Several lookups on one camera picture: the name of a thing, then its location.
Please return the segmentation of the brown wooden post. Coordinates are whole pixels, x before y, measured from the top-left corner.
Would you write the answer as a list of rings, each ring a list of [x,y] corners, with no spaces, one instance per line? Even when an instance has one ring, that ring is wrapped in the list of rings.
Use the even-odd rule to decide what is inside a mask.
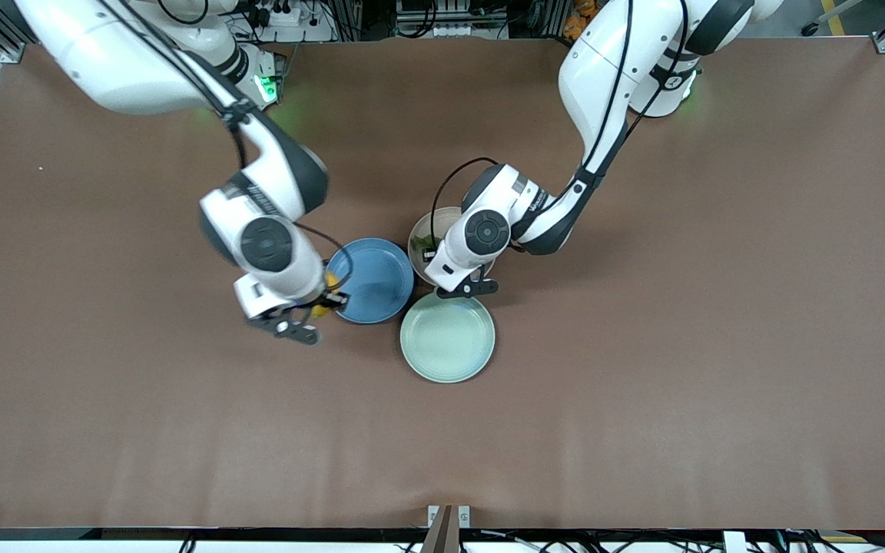
[[[449,508],[436,516],[429,526],[419,553],[461,553],[460,528],[457,521],[450,518]]]

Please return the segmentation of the yellow lemon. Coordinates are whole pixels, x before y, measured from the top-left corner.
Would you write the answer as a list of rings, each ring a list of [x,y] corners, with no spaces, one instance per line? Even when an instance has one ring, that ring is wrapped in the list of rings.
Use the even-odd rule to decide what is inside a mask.
[[[337,291],[337,288],[335,286],[338,286],[338,284],[340,284],[340,281],[335,276],[335,273],[330,272],[330,270],[324,270],[324,284],[326,284],[326,288],[329,291]],[[330,315],[330,313],[333,313],[335,310],[336,307],[329,301],[326,301],[326,299],[323,299],[322,302],[318,300],[317,303],[315,305],[312,305],[312,307],[310,308],[310,317],[326,317],[327,315]]]

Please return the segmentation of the white power strip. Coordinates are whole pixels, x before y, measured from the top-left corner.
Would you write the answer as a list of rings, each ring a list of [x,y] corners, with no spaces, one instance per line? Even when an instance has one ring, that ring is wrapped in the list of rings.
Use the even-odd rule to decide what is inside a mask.
[[[246,0],[245,17],[253,28],[297,28],[305,17],[301,0]]]

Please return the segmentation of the blue round plate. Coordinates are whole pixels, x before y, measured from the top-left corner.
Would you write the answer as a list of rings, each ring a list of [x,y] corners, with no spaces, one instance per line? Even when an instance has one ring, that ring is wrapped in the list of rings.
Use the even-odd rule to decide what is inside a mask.
[[[378,237],[354,240],[337,250],[327,263],[335,279],[349,276],[341,286],[348,295],[337,315],[351,323],[382,323],[403,311],[414,293],[416,276],[403,248]]]

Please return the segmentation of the small metal edge bracket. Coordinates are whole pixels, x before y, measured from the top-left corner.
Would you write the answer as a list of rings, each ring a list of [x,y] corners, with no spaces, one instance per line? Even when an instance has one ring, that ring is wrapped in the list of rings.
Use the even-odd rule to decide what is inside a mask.
[[[471,518],[471,508],[470,506],[460,505],[460,506],[447,506],[449,508],[449,514],[451,519],[455,519],[457,521],[458,528],[471,528],[472,526],[472,518]],[[442,506],[439,505],[431,505],[427,507],[427,525],[426,528],[431,526],[436,519],[436,516],[445,510]]]

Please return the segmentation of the beige round plate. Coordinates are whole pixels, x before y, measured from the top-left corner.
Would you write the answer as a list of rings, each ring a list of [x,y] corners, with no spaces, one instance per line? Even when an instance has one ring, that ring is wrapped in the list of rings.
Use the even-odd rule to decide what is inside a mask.
[[[428,265],[424,265],[418,257],[418,254],[415,252],[414,248],[410,245],[410,241],[415,236],[425,236],[427,234],[435,235],[436,241],[442,243],[443,238],[446,235],[447,230],[461,216],[460,207],[440,207],[440,209],[436,209],[432,214],[424,214],[417,221],[417,223],[412,227],[412,230],[409,233],[408,244],[407,244],[407,253],[409,257],[409,261],[417,273],[417,276],[420,279],[426,281],[426,283],[431,284],[431,286],[435,286],[431,280],[429,280],[425,269],[427,269]]]

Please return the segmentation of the orange snack bag pile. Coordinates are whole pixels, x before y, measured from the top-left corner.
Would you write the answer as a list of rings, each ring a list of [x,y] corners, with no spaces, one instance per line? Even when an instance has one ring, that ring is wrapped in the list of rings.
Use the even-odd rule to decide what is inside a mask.
[[[563,38],[576,41],[606,2],[607,0],[572,0],[572,9],[562,26]]]

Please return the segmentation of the mint green round plate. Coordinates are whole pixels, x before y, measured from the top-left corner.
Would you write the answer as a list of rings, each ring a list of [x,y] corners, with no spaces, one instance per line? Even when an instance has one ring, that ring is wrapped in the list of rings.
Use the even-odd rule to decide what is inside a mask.
[[[496,348],[496,324],[477,299],[429,294],[406,312],[399,343],[403,358],[418,375],[456,384],[487,367]]]

